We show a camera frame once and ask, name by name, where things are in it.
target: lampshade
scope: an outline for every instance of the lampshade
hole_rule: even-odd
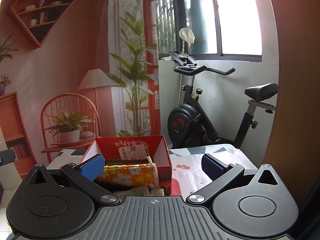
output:
[[[111,80],[100,68],[88,70],[78,89],[99,88],[118,85]]]

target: wall mural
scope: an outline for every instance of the wall mural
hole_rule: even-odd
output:
[[[2,0],[0,126],[22,178],[96,137],[160,134],[155,0]]]

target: orange chair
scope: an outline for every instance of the orange chair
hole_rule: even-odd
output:
[[[40,115],[41,130],[45,147],[41,153],[47,153],[49,163],[52,161],[51,153],[60,152],[64,149],[87,149],[94,141],[94,138],[91,138],[89,140],[84,140],[83,143],[80,143],[76,146],[57,145],[60,142],[60,135],[57,134],[53,136],[53,134],[49,133],[49,131],[46,129],[54,125],[53,116],[60,115],[61,109],[72,112],[83,112],[84,115],[88,116],[89,119],[95,121],[93,123],[88,123],[88,127],[83,128],[83,132],[90,131],[97,136],[101,136],[98,112],[90,99],[73,93],[62,94],[52,98],[48,103],[45,104]]]

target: cardboard box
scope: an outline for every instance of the cardboard box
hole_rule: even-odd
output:
[[[170,195],[172,184],[172,164],[163,135],[96,138],[84,154],[79,164],[96,154],[102,154],[106,160],[121,160],[121,157],[130,158],[131,156],[128,156],[125,153],[125,150],[130,149],[132,146],[145,148],[145,151],[149,153],[158,169],[160,187],[164,189],[166,195]]]

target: handlebar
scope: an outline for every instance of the handlebar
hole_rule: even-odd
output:
[[[233,73],[234,71],[236,71],[235,68],[231,68],[228,71],[224,72],[224,71],[220,71],[214,68],[209,68],[206,65],[203,65],[201,67],[196,67],[196,68],[192,68],[192,67],[175,67],[173,69],[174,72],[177,72],[179,74],[185,75],[185,76],[194,76],[197,75],[203,71],[210,71],[210,72],[214,72],[223,76],[227,76],[230,75],[231,73]]]

